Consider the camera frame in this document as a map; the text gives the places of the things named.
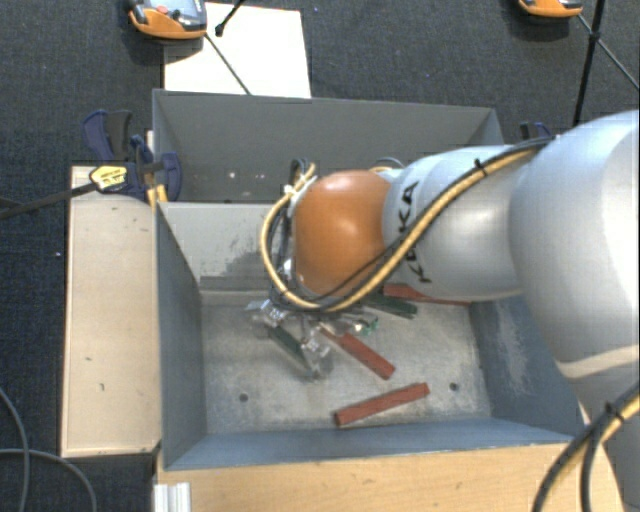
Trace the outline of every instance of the yellow cable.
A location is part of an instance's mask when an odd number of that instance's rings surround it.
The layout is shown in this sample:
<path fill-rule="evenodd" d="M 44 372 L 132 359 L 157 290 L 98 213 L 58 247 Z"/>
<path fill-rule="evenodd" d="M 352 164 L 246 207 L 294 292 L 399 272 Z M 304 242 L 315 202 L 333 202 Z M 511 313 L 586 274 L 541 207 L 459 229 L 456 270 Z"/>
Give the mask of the yellow cable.
<path fill-rule="evenodd" d="M 389 275 L 393 272 L 396 265 L 400 263 L 400 261 L 406 256 L 409 250 L 416 244 L 418 239 L 422 236 L 422 233 L 429 227 L 429 225 L 433 222 L 433 220 L 458 196 L 460 196 L 467 189 L 471 188 L 473 185 L 491 175 L 492 173 L 507 167 L 511 163 L 524 158 L 531 153 L 535 152 L 535 149 L 524 149 L 512 155 L 506 156 L 488 164 L 483 169 L 478 169 L 476 172 L 467 176 L 464 180 L 456 183 L 451 189 L 449 189 L 442 197 L 438 198 L 435 201 L 429 210 L 422 216 L 416 226 L 411 230 L 407 238 L 400 244 L 398 249 L 391 255 L 389 260 L 382 266 L 380 269 L 376 271 L 376 273 L 371 276 L 369 281 L 356 293 L 354 293 L 351 297 L 342 300 L 338 304 L 327 309 L 328 312 L 335 313 L 346 309 L 363 297 L 365 297 L 368 293 L 372 292 L 382 281 L 384 281 Z M 315 165 L 311 164 L 309 171 L 302 176 L 294 185 L 293 190 L 288 191 L 282 196 L 276 204 L 271 208 L 269 213 L 267 214 L 264 223 L 262 224 L 262 230 L 260 232 L 260 253 L 262 255 L 262 261 L 264 262 L 265 268 L 267 269 L 267 273 L 271 278 L 271 281 L 274 283 L 276 288 L 284 297 L 286 297 L 289 301 L 306 309 L 319 309 L 321 304 L 316 302 L 310 302 L 302 297 L 297 296 L 287 287 L 286 283 L 284 283 L 278 273 L 276 272 L 273 264 L 271 263 L 271 258 L 268 253 L 267 248 L 267 237 L 269 233 L 269 226 L 275 219 L 277 213 L 284 208 L 291 197 L 295 192 L 300 190 L 306 181 L 311 177 L 311 175 L 315 172 Z"/>
<path fill-rule="evenodd" d="M 285 192 L 285 194 L 276 202 L 276 204 L 272 206 L 271 210 L 269 210 L 269 212 L 267 213 L 267 216 L 262 223 L 262 229 L 260 230 L 260 255 L 262 256 L 262 262 L 264 263 L 267 273 L 269 274 L 269 278 L 276 286 L 278 291 L 280 291 L 280 293 L 282 293 L 288 300 L 290 300 L 294 304 L 297 304 L 298 306 L 310 309 L 318 308 L 319 305 L 315 302 L 309 302 L 298 297 L 292 291 L 290 291 L 287 285 L 282 281 L 282 279 L 280 279 L 280 276 L 274 268 L 273 263 L 271 263 L 271 255 L 269 254 L 269 248 L 267 247 L 267 239 L 269 237 L 269 228 L 271 226 L 271 223 L 274 221 L 278 212 L 289 203 L 293 195 L 304 186 L 304 184 L 311 178 L 311 176 L 313 176 L 315 169 L 316 166 L 312 163 L 309 166 L 309 170 L 295 182 L 291 189 Z"/>
<path fill-rule="evenodd" d="M 629 418 L 631 418 L 631 416 L 633 416 L 634 414 L 637 414 L 638 411 L 640 411 L 640 394 L 636 395 L 635 398 L 633 400 L 631 400 L 621 411 L 620 411 L 620 415 L 626 420 L 628 420 Z M 607 430 L 605 430 L 603 436 L 602 436 L 602 440 L 600 441 L 601 444 L 604 444 L 605 442 L 607 442 L 611 436 L 613 436 L 613 434 L 616 433 L 616 431 L 622 426 L 622 421 L 619 418 L 614 418 L 611 422 L 611 424 L 607 427 Z M 582 460 L 582 458 L 584 457 L 584 453 L 587 450 L 587 446 L 588 446 L 588 439 L 587 438 L 585 440 L 585 442 L 582 444 L 582 446 L 580 448 L 578 448 L 575 452 L 573 452 L 573 454 L 571 454 L 571 456 L 569 457 L 569 459 L 567 460 L 567 462 L 564 464 L 562 470 L 558 473 L 558 476 L 556 477 L 556 479 L 554 480 L 553 484 L 551 485 L 550 489 L 549 489 L 549 496 L 551 496 L 551 493 L 554 489 L 554 487 L 558 486 L 559 483 L 566 478 L 569 474 L 571 474 L 571 472 L 576 468 L 576 466 L 580 463 L 580 461 Z"/>
<path fill-rule="evenodd" d="M 442 197 L 438 198 L 438 200 L 431 205 L 431 208 L 422 216 L 420 221 L 416 224 L 416 226 L 411 230 L 407 238 L 400 244 L 398 249 L 391 255 L 389 260 L 371 277 L 371 279 L 367 282 L 365 286 L 363 286 L 359 291 L 353 294 L 348 299 L 345 299 L 338 304 L 332 306 L 327 311 L 329 312 L 337 312 L 342 309 L 346 309 L 349 306 L 352 306 L 368 293 L 372 292 L 382 281 L 384 281 L 389 275 L 393 272 L 396 265 L 406 256 L 409 250 L 416 244 L 418 239 L 422 236 L 422 233 L 429 227 L 429 225 L 433 222 L 433 220 L 459 195 L 461 195 L 464 191 L 471 188 L 473 185 L 478 183 L 480 180 L 484 179 L 488 175 L 503 169 L 504 167 L 510 165 L 511 163 L 523 158 L 526 155 L 533 153 L 535 150 L 523 150 L 522 152 L 514 153 L 513 155 L 509 155 L 503 159 L 498 160 L 493 164 L 487 165 L 484 170 L 479 169 L 478 171 L 470 174 L 467 178 L 460 181 L 451 189 L 449 189 Z"/>

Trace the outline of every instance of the gray bin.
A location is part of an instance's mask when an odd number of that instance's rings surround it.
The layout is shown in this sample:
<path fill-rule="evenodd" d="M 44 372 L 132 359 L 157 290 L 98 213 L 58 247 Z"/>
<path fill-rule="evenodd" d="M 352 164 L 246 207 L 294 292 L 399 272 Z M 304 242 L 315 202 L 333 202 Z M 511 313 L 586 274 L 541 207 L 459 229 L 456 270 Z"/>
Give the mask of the gray bin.
<path fill-rule="evenodd" d="M 295 157 L 321 173 L 500 144 L 484 108 L 154 91 L 156 154 L 177 151 L 180 202 L 156 216 L 166 469 L 561 442 L 577 402 L 519 299 L 378 313 L 363 338 L 397 368 L 383 381 L 334 349 L 311 381 L 244 311 L 266 297 L 258 230 Z M 423 400 L 337 429 L 332 412 L 427 382 Z"/>

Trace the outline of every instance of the bin floor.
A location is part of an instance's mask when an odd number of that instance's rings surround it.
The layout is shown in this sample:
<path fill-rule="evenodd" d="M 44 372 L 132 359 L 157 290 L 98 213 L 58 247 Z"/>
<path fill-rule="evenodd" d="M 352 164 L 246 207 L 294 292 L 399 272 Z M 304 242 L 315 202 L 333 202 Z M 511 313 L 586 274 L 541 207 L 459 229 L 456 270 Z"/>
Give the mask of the bin floor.
<path fill-rule="evenodd" d="M 413 320 L 374 312 L 377 330 L 362 341 L 395 367 L 385 381 L 331 344 L 333 371 L 310 380 L 283 349 L 252 325 L 242 306 L 203 292 L 202 336 L 208 431 L 265 432 L 333 428 L 336 409 L 426 382 L 426 399 L 353 426 L 490 416 L 468 309 L 421 304 Z"/>

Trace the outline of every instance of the black wire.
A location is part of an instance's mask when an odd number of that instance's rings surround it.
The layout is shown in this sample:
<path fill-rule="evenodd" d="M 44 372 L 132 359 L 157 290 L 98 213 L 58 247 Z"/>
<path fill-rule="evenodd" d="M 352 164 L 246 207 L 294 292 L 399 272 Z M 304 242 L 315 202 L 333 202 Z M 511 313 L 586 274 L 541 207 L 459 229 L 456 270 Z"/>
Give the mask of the black wire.
<path fill-rule="evenodd" d="M 97 512 L 98 503 L 97 503 L 97 499 L 96 499 L 96 493 L 93 490 L 91 482 L 89 482 L 89 480 L 87 479 L 85 474 L 80 469 L 78 469 L 76 466 L 71 464 L 71 462 L 69 462 L 68 460 L 63 459 L 62 457 L 58 457 L 57 455 L 53 455 L 51 453 L 46 453 L 46 452 L 41 452 L 41 451 L 38 451 L 38 450 L 30 449 L 29 448 L 29 443 L 27 441 L 27 432 L 26 432 L 26 430 L 24 428 L 24 423 L 22 422 L 22 419 L 20 418 L 20 414 L 18 414 L 18 411 L 14 407 L 13 403 L 11 402 L 11 400 L 9 400 L 9 397 L 6 395 L 6 393 L 4 392 L 2 387 L 0 387 L 0 398 L 2 398 L 2 401 L 5 403 L 5 405 L 9 409 L 9 412 L 13 416 L 13 419 L 15 421 L 16 427 L 18 428 L 18 432 L 20 433 L 20 438 L 21 438 L 21 441 L 22 441 L 22 448 L 0 449 L 0 456 L 3 456 L 3 455 L 5 455 L 5 456 L 6 455 L 22 455 L 23 458 L 24 458 L 24 463 L 23 463 L 24 480 L 23 480 L 23 484 L 22 484 L 22 494 L 21 494 L 21 497 L 20 497 L 20 505 L 18 506 L 19 512 L 23 512 L 24 511 L 25 505 L 26 505 L 26 502 L 27 502 L 27 496 L 29 494 L 29 483 L 30 483 L 30 479 L 31 479 L 30 478 L 30 476 L 31 476 L 30 457 L 39 457 L 41 459 L 50 460 L 50 461 L 56 462 L 58 464 L 61 464 L 61 465 L 65 466 L 67 469 L 69 469 L 73 474 L 75 474 L 80 479 L 80 481 L 82 482 L 84 487 L 87 489 L 87 492 L 89 493 L 89 497 L 91 499 L 91 510 L 93 512 Z"/>
<path fill-rule="evenodd" d="M 13 421 L 18 428 L 18 433 L 20 434 L 20 440 L 22 442 L 22 454 L 23 454 L 23 476 L 22 476 L 22 494 L 20 495 L 20 505 L 18 506 L 18 511 L 23 512 L 27 503 L 27 496 L 29 495 L 29 480 L 31 475 L 31 462 L 29 459 L 29 442 L 27 441 L 27 431 L 24 428 L 24 423 L 22 423 L 22 419 L 20 418 L 20 414 L 14 407 L 9 397 L 4 392 L 2 387 L 0 387 L 0 398 L 5 403 L 11 416 L 13 416 Z"/>
<path fill-rule="evenodd" d="M 573 126 L 580 124 L 580 116 L 582 114 L 582 106 L 587 93 L 587 85 L 589 83 L 589 75 L 591 74 L 591 66 L 593 64 L 593 55 L 596 49 L 596 41 L 600 39 L 600 23 L 604 13 L 605 0 L 596 0 L 596 8 L 593 14 L 593 24 L 589 30 L 589 44 L 587 45 L 587 55 L 582 66 L 582 78 L 580 79 L 580 89 L 578 90 L 578 99 L 573 112 Z"/>
<path fill-rule="evenodd" d="M 11 217 L 15 217 L 16 215 L 33 212 L 35 210 L 39 210 L 40 208 L 44 208 L 45 206 L 49 206 L 60 201 L 66 201 L 83 194 L 88 194 L 89 192 L 93 192 L 95 190 L 96 185 L 93 182 L 90 182 L 76 188 L 64 190 L 62 192 L 56 192 L 55 194 L 48 195 L 46 197 L 43 197 L 42 199 L 36 199 L 35 201 L 31 201 L 29 203 L 19 203 L 16 206 L 9 208 L 8 210 L 0 212 L 0 220 L 10 219 Z"/>
<path fill-rule="evenodd" d="M 449 186 L 447 186 L 446 189 L 444 189 L 442 192 L 440 192 L 440 194 L 438 194 L 425 208 L 422 209 L 420 214 L 416 215 L 416 218 L 414 219 L 414 221 L 407 225 L 407 227 L 406 227 L 406 229 L 405 229 L 405 231 L 404 231 L 404 233 L 402 235 L 398 236 L 389 246 L 387 246 L 383 251 L 381 251 L 379 254 L 374 256 L 371 260 L 369 260 L 368 262 L 366 262 L 365 264 L 360 266 L 355 272 L 353 272 L 351 275 L 349 275 L 349 277 L 347 277 L 344 281 L 342 281 L 340 284 L 335 286 L 333 289 L 329 290 L 328 292 L 326 292 L 326 293 L 324 293 L 322 295 L 315 296 L 315 297 L 308 297 L 308 298 L 303 296 L 302 298 L 305 298 L 305 300 L 310 300 L 310 301 L 314 301 L 314 302 L 320 303 L 323 300 L 328 299 L 331 296 L 333 296 L 333 294 L 336 293 L 338 290 L 340 290 L 340 289 L 344 288 L 345 286 L 347 286 L 353 279 L 358 277 L 358 275 L 360 275 L 368 267 L 370 267 L 371 265 L 377 263 L 376 267 L 371 272 L 369 272 L 361 281 L 359 281 L 358 284 L 355 285 L 349 291 L 349 293 L 347 293 L 346 295 L 344 295 L 342 297 L 339 297 L 339 298 L 337 298 L 337 299 L 335 299 L 333 301 L 327 302 L 325 304 L 319 304 L 319 306 L 316 307 L 316 308 L 304 308 L 304 307 L 298 306 L 296 304 L 292 304 L 289 301 L 285 300 L 285 297 L 284 297 L 285 293 L 294 291 L 294 289 L 292 287 L 288 286 L 285 291 L 278 291 L 277 295 L 275 297 L 272 297 L 272 301 L 273 301 L 273 299 L 275 299 L 275 304 L 278 307 L 283 308 L 283 309 L 287 309 L 287 310 L 290 310 L 290 311 L 295 311 L 295 312 L 298 312 L 298 313 L 308 313 L 308 314 L 324 314 L 324 313 L 326 313 L 328 309 L 332 308 L 333 306 L 335 306 L 337 304 L 340 304 L 341 302 L 343 302 L 344 300 L 349 299 L 350 297 L 353 297 L 356 293 L 358 293 L 360 290 L 362 290 L 362 288 L 364 288 L 367 285 L 367 283 L 371 280 L 372 276 L 380 269 L 380 267 L 382 265 L 385 264 L 386 257 L 390 256 L 391 254 L 393 254 L 395 249 L 402 244 L 402 242 L 406 239 L 406 237 L 411 233 L 413 228 L 420 222 L 422 217 L 424 215 L 426 215 L 426 213 L 431 209 L 433 204 L 435 204 L 436 201 L 440 200 L 445 194 L 447 194 L 451 188 L 455 187 L 456 185 L 458 185 L 458 183 L 460 183 L 461 181 L 467 179 L 471 174 L 477 172 L 478 170 L 482 170 L 482 168 L 484 168 L 486 166 L 493 165 L 493 164 L 499 162 L 500 160 L 502 160 L 504 158 L 507 158 L 507 157 L 509 157 L 509 156 L 511 156 L 513 154 L 521 153 L 521 152 L 526 151 L 528 149 L 542 148 L 542 147 L 546 146 L 549 142 L 551 142 L 553 139 L 554 139 L 554 137 L 539 137 L 539 138 L 535 138 L 535 139 L 528 139 L 528 140 L 522 141 L 522 142 L 520 142 L 518 144 L 515 144 L 515 145 L 511 146 L 510 148 L 508 148 L 507 150 L 503 151 L 502 153 L 494 155 L 493 157 L 485 160 L 484 162 L 480 162 L 480 167 L 478 167 L 477 165 L 474 166 L 473 168 L 471 168 L 470 170 L 468 170 L 467 172 L 462 174 L 460 177 L 458 177 L 455 181 L 450 183 Z"/>
<path fill-rule="evenodd" d="M 289 168 L 288 185 L 293 185 L 300 175 L 305 174 L 307 172 L 308 165 L 307 160 L 304 158 L 294 159 Z M 280 232 L 278 256 L 274 264 L 276 269 L 279 269 L 284 264 L 284 259 L 289 247 L 289 237 L 291 235 L 291 219 L 284 208 L 276 214 L 273 223 L 269 226 L 269 231 L 267 233 L 267 249 L 269 257 L 273 255 L 273 238 L 275 233 L 278 231 L 280 223 L 282 223 L 282 230 Z"/>
<path fill-rule="evenodd" d="M 21 455 L 22 452 L 23 450 L 21 448 L 5 448 L 0 450 L 0 456 Z M 93 490 L 93 486 L 91 485 L 91 482 L 89 482 L 89 479 L 86 477 L 86 475 L 77 466 L 73 465 L 71 462 L 69 462 L 66 459 L 63 459 L 62 457 L 53 455 L 52 453 L 41 452 L 39 450 L 29 450 L 28 453 L 32 457 L 38 457 L 40 459 L 44 459 L 44 460 L 48 460 L 48 461 L 60 464 L 61 466 L 64 466 L 69 471 L 71 471 L 74 475 L 76 475 L 78 479 L 82 482 L 82 485 L 84 485 L 85 489 L 87 490 L 87 493 L 89 494 L 89 498 L 91 500 L 91 510 L 93 512 L 97 512 L 98 501 L 96 498 L 96 493 Z"/>
<path fill-rule="evenodd" d="M 591 506 L 591 472 L 593 469 L 593 462 L 595 460 L 596 452 L 602 442 L 602 437 L 605 432 L 613 423 L 615 419 L 624 422 L 625 419 L 621 416 L 620 411 L 633 399 L 640 391 L 640 383 L 636 383 L 629 390 L 626 391 L 618 400 L 613 404 L 606 404 L 605 412 L 602 414 L 602 421 L 596 422 L 593 432 L 590 436 L 589 445 L 582 459 L 582 470 L 580 471 L 580 504 L 583 512 L 592 512 Z"/>
<path fill-rule="evenodd" d="M 632 386 L 628 391 L 626 391 L 618 400 L 616 400 L 616 409 L 624 408 L 627 403 L 638 394 L 639 383 L 636 382 L 634 386 Z M 555 481 L 558 479 L 558 476 L 569 462 L 569 460 L 574 456 L 574 454 L 579 451 L 586 443 L 588 443 L 592 436 L 597 435 L 598 431 L 602 429 L 602 434 L 600 435 L 600 439 L 604 432 L 607 430 L 615 415 L 610 415 L 607 411 L 602 413 L 598 418 L 591 423 L 587 428 L 585 428 L 580 434 L 578 434 L 571 443 L 562 451 L 562 453 L 555 460 L 549 471 L 545 475 L 540 487 L 538 488 L 538 493 L 536 494 L 535 500 L 533 502 L 533 506 L 531 508 L 532 512 L 542 512 L 542 507 L 544 506 L 547 497 L 549 496 L 549 492 L 553 488 Z"/>
<path fill-rule="evenodd" d="M 213 39 L 211 39 L 209 37 L 209 34 L 207 34 L 205 32 L 204 34 L 204 38 L 209 41 L 209 43 L 211 43 L 211 46 L 213 47 L 213 49 L 216 51 L 216 53 L 218 54 L 218 56 L 222 59 L 222 62 L 224 62 L 224 65 L 227 66 L 227 69 L 231 72 L 231 74 L 233 75 L 233 78 L 236 79 L 236 81 L 238 82 L 238 84 L 240 84 L 240 87 L 242 87 L 242 90 L 245 92 L 245 94 L 247 94 L 248 96 L 252 96 L 251 92 L 249 92 L 249 89 L 247 89 L 247 86 L 244 85 L 244 82 L 240 79 L 240 77 L 238 76 L 238 74 L 236 73 L 235 69 L 233 69 L 233 67 L 231 66 L 231 64 L 229 64 L 229 61 L 225 58 L 225 56 L 222 54 L 222 52 L 220 51 L 220 49 L 218 48 L 218 46 L 216 45 L 216 43 L 213 42 Z"/>
<path fill-rule="evenodd" d="M 582 14 L 578 14 L 578 20 L 580 21 L 580 23 L 582 23 L 582 26 L 586 28 L 589 33 L 591 33 L 591 25 L 589 25 L 589 22 L 587 22 Z M 609 47 L 604 44 L 604 41 L 602 39 L 598 39 L 596 43 L 598 44 L 598 46 L 600 46 L 600 48 L 604 50 L 604 53 L 607 55 L 607 57 L 611 59 L 611 62 L 615 64 L 615 66 L 622 72 L 627 80 L 629 80 L 629 82 L 631 82 L 631 84 L 633 84 L 633 86 L 638 91 L 640 91 L 640 85 L 638 85 L 638 82 L 636 82 L 635 78 L 631 76 L 631 73 L 627 71 L 627 69 L 622 65 L 622 62 L 618 60 L 618 58 L 613 54 Z"/>
<path fill-rule="evenodd" d="M 224 29 L 227 26 L 227 23 L 229 22 L 229 20 L 231 18 L 233 18 L 233 15 L 236 13 L 236 11 L 238 9 L 240 9 L 240 6 L 245 2 L 245 0 L 237 0 L 235 2 L 235 5 L 233 6 L 233 9 L 231 9 L 231 12 L 229 14 L 227 14 L 227 16 L 225 17 L 224 20 L 222 20 L 222 23 L 219 23 L 218 25 L 216 25 L 216 36 L 217 37 L 222 37 L 222 35 L 224 34 Z"/>

